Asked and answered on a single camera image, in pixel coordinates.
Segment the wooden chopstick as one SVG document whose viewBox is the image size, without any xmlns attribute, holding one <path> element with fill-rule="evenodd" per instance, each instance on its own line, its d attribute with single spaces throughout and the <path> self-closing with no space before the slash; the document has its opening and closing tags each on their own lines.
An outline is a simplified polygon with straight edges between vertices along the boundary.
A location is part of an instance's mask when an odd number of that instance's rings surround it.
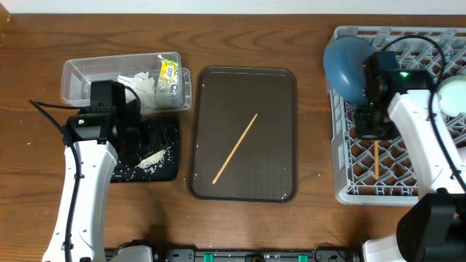
<svg viewBox="0 0 466 262">
<path fill-rule="evenodd" d="M 224 163 L 221 165 L 221 168 L 219 169 L 219 171 L 217 172 L 216 176 L 214 177 L 214 179 L 212 180 L 212 184 L 215 185 L 218 181 L 218 179 L 221 177 L 223 171 L 225 170 L 226 166 L 228 165 L 228 163 L 230 162 L 230 160 L 232 159 L 232 157 L 234 156 L 235 152 L 237 151 L 237 149 L 240 147 L 240 144 L 242 143 L 242 141 L 244 140 L 245 136 L 248 134 L 250 128 L 252 127 L 253 123 L 255 122 L 256 118 L 257 118 L 258 114 L 255 114 L 253 116 L 253 118 L 251 119 L 251 121 L 248 123 L 248 126 L 244 129 L 243 133 L 241 134 L 241 136 L 239 137 L 239 139 L 237 140 L 237 142 L 235 143 L 233 149 L 230 151 L 228 157 L 226 158 L 226 160 L 224 161 Z"/>
<path fill-rule="evenodd" d="M 375 179 L 379 179 L 379 141 L 374 141 L 374 175 Z"/>
</svg>

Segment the white tissue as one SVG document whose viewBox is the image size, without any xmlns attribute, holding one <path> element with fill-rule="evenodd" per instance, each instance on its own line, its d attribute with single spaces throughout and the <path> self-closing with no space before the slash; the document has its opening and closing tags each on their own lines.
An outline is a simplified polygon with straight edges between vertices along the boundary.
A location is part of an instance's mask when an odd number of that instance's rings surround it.
<svg viewBox="0 0 466 262">
<path fill-rule="evenodd" d="M 142 110 L 155 109 L 155 80 L 149 76 L 149 72 L 140 72 L 133 77 L 118 75 L 117 81 L 136 93 L 141 101 Z"/>
</svg>

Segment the blue plate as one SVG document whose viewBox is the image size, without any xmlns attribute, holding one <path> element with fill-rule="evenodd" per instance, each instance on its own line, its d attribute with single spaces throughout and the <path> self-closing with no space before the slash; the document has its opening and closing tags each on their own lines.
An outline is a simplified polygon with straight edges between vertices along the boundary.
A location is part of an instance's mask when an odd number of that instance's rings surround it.
<svg viewBox="0 0 466 262">
<path fill-rule="evenodd" d="M 371 45 L 351 36 L 336 39 L 325 48 L 323 66 L 326 79 L 348 103 L 360 106 L 368 102 L 363 62 L 373 53 Z"/>
</svg>

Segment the yellow green wrapper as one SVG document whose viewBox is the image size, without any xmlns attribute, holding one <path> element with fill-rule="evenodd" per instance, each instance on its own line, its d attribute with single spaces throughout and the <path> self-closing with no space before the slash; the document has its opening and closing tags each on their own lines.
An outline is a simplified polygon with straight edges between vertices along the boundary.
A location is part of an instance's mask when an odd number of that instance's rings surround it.
<svg viewBox="0 0 466 262">
<path fill-rule="evenodd" d="M 155 103 L 157 107 L 172 107 L 172 99 L 178 92 L 178 63 L 163 59 L 159 78 L 155 91 Z"/>
</svg>

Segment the mint green bowl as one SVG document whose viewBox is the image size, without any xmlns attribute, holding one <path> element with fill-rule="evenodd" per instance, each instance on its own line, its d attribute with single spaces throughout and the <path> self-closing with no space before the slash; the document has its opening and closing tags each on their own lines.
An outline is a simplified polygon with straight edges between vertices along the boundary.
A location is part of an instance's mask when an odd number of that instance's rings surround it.
<svg viewBox="0 0 466 262">
<path fill-rule="evenodd" d="M 451 76 L 438 86 L 439 108 L 447 116 L 465 113 L 466 81 L 464 75 Z"/>
</svg>

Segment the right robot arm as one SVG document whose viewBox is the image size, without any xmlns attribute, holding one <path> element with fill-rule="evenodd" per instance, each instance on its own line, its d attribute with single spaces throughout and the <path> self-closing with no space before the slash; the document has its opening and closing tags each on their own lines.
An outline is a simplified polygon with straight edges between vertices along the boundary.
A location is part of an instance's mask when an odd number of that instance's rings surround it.
<svg viewBox="0 0 466 262">
<path fill-rule="evenodd" d="M 438 110 L 438 80 L 424 69 L 402 69 L 394 52 L 365 46 L 361 68 L 368 100 L 367 133 L 395 128 L 418 183 L 418 202 L 395 233 L 363 243 L 364 261 L 464 261 L 465 163 Z"/>
</svg>

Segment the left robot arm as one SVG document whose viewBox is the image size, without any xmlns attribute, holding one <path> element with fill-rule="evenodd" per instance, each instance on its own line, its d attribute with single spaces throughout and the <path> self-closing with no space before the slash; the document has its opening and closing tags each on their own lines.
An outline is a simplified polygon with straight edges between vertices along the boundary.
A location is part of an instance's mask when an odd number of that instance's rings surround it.
<svg viewBox="0 0 466 262">
<path fill-rule="evenodd" d="M 105 261 L 105 216 L 111 176 L 118 163 L 141 161 L 141 115 L 137 100 L 91 101 L 64 125 L 31 104 L 59 130 L 65 145 L 66 173 L 55 229 L 43 261 Z"/>
</svg>

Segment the grey dishwasher rack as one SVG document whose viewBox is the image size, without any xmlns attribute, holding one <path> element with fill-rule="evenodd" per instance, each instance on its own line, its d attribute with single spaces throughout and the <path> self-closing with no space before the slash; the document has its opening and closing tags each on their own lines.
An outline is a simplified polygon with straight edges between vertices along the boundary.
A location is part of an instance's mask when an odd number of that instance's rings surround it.
<svg viewBox="0 0 466 262">
<path fill-rule="evenodd" d="M 445 77 L 465 74 L 465 29 L 394 26 L 341 25 L 331 40 L 341 37 L 362 39 L 379 50 L 401 36 L 406 40 L 390 47 L 402 68 L 426 69 L 437 76 L 441 57 L 420 36 L 438 42 L 446 55 Z M 331 157 L 336 199 L 344 205 L 412 206 L 418 201 L 414 169 L 402 138 L 379 143 L 379 173 L 374 172 L 374 144 L 357 138 L 356 108 L 327 85 L 330 95 L 333 138 Z"/>
</svg>

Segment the pile of white rice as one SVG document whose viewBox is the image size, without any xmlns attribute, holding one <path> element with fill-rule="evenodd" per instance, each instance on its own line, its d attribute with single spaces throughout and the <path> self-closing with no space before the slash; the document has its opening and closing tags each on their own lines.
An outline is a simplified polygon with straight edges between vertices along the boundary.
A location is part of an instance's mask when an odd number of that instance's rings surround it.
<svg viewBox="0 0 466 262">
<path fill-rule="evenodd" d="M 162 149 L 150 157 L 142 160 L 138 168 L 146 173 L 153 173 L 158 169 L 161 169 L 165 162 L 170 158 L 170 151 L 168 149 Z"/>
</svg>

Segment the black tray bin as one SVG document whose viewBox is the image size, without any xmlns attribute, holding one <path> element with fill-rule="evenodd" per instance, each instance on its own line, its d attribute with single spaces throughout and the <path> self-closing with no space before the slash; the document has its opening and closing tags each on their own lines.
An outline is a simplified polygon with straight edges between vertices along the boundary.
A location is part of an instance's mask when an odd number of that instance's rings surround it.
<svg viewBox="0 0 466 262">
<path fill-rule="evenodd" d="M 160 182 L 176 177 L 180 155 L 178 120 L 147 117 L 142 121 L 142 128 L 141 162 L 131 167 L 118 161 L 112 183 Z"/>
</svg>

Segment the clear plastic bin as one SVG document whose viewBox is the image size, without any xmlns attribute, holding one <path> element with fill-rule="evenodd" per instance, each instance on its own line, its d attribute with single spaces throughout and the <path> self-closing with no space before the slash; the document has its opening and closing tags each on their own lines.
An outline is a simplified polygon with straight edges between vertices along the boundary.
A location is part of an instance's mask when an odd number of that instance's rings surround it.
<svg viewBox="0 0 466 262">
<path fill-rule="evenodd" d="M 153 111 L 142 114 L 155 114 L 164 111 L 184 111 L 191 108 L 191 76 L 188 68 L 181 65 L 181 56 L 177 52 L 143 53 L 133 55 L 114 55 L 68 60 L 63 66 L 61 80 L 61 100 L 71 106 L 88 106 L 90 104 L 90 85 L 95 81 L 113 80 L 118 75 L 133 77 L 140 72 L 149 72 L 155 80 L 155 91 L 163 59 L 178 63 L 178 92 L 172 99 L 172 107 L 160 108 L 155 103 Z M 125 91 L 126 101 L 140 100 L 130 88 Z"/>
</svg>

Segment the brown serving tray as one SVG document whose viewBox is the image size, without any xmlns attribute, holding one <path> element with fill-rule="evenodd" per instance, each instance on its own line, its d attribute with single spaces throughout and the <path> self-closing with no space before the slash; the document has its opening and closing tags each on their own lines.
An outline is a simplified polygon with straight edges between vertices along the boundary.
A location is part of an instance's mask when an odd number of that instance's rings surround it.
<svg viewBox="0 0 466 262">
<path fill-rule="evenodd" d="M 284 203 L 297 192 L 297 82 L 287 69 L 200 74 L 188 187 L 199 199 Z M 258 114 L 217 183 L 211 182 Z"/>
</svg>

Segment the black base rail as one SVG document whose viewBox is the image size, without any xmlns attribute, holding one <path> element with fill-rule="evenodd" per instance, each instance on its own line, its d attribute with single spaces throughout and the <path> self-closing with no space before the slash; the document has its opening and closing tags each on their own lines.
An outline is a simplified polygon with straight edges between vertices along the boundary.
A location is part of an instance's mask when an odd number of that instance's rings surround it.
<svg viewBox="0 0 466 262">
<path fill-rule="evenodd" d="M 151 247 L 154 262 L 364 262 L 359 250 L 324 242 L 310 250 L 199 249 L 194 245 Z"/>
</svg>

